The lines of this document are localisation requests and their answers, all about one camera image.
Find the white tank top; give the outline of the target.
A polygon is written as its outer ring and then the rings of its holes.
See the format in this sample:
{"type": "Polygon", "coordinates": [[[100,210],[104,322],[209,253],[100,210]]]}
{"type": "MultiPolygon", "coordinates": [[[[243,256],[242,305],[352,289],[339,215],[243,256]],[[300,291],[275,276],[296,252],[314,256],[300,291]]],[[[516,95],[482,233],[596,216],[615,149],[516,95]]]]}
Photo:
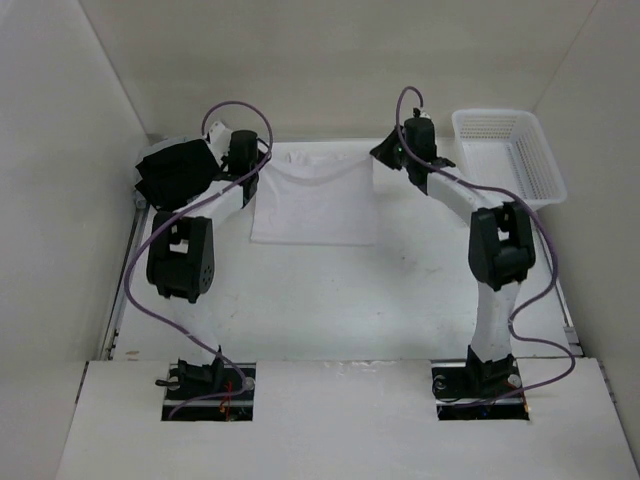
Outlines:
{"type": "Polygon", "coordinates": [[[261,170],[253,242],[371,246],[376,235],[370,155],[291,151],[261,170]]]}

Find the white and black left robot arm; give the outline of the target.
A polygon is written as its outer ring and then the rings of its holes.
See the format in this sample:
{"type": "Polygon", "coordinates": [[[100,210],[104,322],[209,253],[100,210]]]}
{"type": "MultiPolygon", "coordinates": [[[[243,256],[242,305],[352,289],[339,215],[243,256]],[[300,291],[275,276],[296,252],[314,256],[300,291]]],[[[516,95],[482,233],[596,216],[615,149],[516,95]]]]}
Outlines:
{"type": "Polygon", "coordinates": [[[146,264],[147,281],[164,298],[194,305],[215,275],[214,228],[242,210],[257,191],[257,167],[270,153],[261,151],[251,130],[222,132],[222,156],[207,139],[165,146],[137,165],[136,185],[156,209],[146,264]]]}

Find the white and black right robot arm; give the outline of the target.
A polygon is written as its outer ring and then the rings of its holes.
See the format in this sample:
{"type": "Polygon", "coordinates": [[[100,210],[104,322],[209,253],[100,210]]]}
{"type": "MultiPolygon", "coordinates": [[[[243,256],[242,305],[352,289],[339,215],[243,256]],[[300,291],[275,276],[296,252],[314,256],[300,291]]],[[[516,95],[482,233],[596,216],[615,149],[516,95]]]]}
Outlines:
{"type": "Polygon", "coordinates": [[[516,202],[472,187],[451,160],[437,152],[435,126],[413,117],[393,130],[370,155],[455,213],[469,228],[468,264],[478,283],[475,331],[468,348],[464,384],[489,394],[500,383],[497,367],[512,356],[509,317],[528,271],[536,261],[530,218],[516,202]]]}

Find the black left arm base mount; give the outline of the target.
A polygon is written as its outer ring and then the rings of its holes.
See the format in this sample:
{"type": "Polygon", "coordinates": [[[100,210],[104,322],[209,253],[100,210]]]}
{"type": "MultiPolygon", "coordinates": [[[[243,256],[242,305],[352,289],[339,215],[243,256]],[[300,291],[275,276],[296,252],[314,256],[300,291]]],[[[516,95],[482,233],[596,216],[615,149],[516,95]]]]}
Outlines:
{"type": "Polygon", "coordinates": [[[255,363],[238,368],[248,381],[241,394],[241,376],[219,359],[210,364],[194,365],[179,360],[172,364],[165,378],[155,381],[164,390],[162,421],[173,422],[250,422],[253,420],[255,363]]]}

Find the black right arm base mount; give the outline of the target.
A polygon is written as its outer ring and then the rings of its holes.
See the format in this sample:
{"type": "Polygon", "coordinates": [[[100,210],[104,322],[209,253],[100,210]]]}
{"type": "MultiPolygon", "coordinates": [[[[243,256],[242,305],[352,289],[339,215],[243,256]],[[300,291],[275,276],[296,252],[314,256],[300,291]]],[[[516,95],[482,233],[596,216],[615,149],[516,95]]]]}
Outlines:
{"type": "Polygon", "coordinates": [[[431,373],[441,421],[529,420],[524,394],[506,397],[522,386],[512,355],[481,362],[468,348],[464,362],[435,362],[431,373]]]}

